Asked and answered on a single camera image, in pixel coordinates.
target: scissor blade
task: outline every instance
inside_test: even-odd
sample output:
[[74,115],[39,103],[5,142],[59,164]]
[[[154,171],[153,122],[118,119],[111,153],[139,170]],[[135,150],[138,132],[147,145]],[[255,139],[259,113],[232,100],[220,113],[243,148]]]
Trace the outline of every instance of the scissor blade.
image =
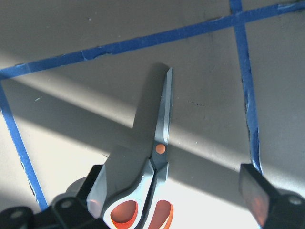
[[173,77],[173,68],[170,68],[166,74],[163,84],[156,132],[154,136],[155,141],[162,143],[164,145],[168,144],[168,136],[170,130],[170,117],[171,117],[171,108],[173,103],[172,77]]

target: orange finger hole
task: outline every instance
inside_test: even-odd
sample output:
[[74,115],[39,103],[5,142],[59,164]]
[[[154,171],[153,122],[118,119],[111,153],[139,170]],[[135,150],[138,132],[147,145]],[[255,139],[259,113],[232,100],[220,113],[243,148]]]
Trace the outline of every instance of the orange finger hole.
[[166,150],[166,147],[163,144],[158,144],[156,146],[156,151],[158,154],[163,154],[165,152],[165,150]]
[[138,203],[128,200],[112,210],[110,217],[118,229],[128,229],[135,222],[138,214]]
[[160,200],[157,203],[148,229],[168,229],[172,223],[172,219],[173,205],[166,200]]

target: blue tape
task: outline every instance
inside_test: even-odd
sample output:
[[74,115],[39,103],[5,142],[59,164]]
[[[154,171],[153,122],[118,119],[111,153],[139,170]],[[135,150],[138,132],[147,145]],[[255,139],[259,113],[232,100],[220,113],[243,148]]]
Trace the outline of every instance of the blue tape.
[[31,161],[30,161],[28,153],[25,149],[25,146],[23,144],[22,138],[20,136],[19,130],[17,128],[16,122],[15,122],[12,112],[10,110],[8,101],[6,99],[6,96],[5,96],[5,93],[4,93],[4,90],[3,90],[1,84],[0,84],[0,108],[1,108],[4,120],[6,122],[6,125],[8,126],[10,136],[13,139],[13,142],[16,146],[22,166],[25,170],[25,173],[28,177],[31,188],[32,188],[32,190],[35,194],[36,200],[39,204],[39,207],[41,208],[41,210],[44,210],[45,208],[48,207],[47,201],[46,201],[44,194],[42,192],[42,189],[39,185],[35,171],[33,169],[33,166],[31,164]]
[[65,66],[72,63],[89,61],[105,54],[116,55],[123,52],[134,51],[137,49],[142,49],[158,44],[173,42],[180,39],[193,37],[216,30],[221,30],[232,26],[244,26],[244,24],[247,22],[305,9],[305,1],[286,5],[272,5],[245,12],[238,10],[238,7],[241,7],[241,3],[239,0],[231,0],[230,4],[231,9],[234,12],[234,14],[230,16],[222,17],[212,21],[205,21],[198,24],[189,25],[182,28],[160,32],[157,34],[152,34],[140,38],[134,38],[127,41],[107,44],[104,46],[99,46],[96,48],[86,49],[78,52],[72,52],[62,56],[51,57],[40,61],[24,63],[13,67],[0,69],[0,80],[9,79],[12,77],[29,73],[35,73],[59,66]]
[[[230,0],[230,7],[232,13],[234,14],[239,14],[243,11],[241,0]],[[246,119],[250,133],[251,161],[254,167],[260,173],[262,173],[259,158],[259,127],[245,25],[235,25],[234,31],[236,36],[240,70],[243,80],[244,100],[246,104]]]

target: floor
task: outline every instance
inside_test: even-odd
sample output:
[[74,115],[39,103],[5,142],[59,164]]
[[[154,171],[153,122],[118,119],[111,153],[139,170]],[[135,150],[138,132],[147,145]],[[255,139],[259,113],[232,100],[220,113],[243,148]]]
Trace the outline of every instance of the floor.
[[0,210],[39,212],[95,164],[108,196],[130,186],[169,67],[172,228],[257,228],[241,163],[305,196],[305,1],[278,3],[4,1]]

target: scissors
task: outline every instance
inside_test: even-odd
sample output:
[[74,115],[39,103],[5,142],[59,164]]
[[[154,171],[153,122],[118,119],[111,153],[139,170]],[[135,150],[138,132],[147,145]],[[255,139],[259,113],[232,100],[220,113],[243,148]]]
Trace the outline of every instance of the scissors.
[[162,198],[168,175],[172,76],[173,69],[170,68],[163,83],[151,157],[146,160],[136,182],[103,206],[102,218],[112,229],[168,229],[172,222],[173,205]]

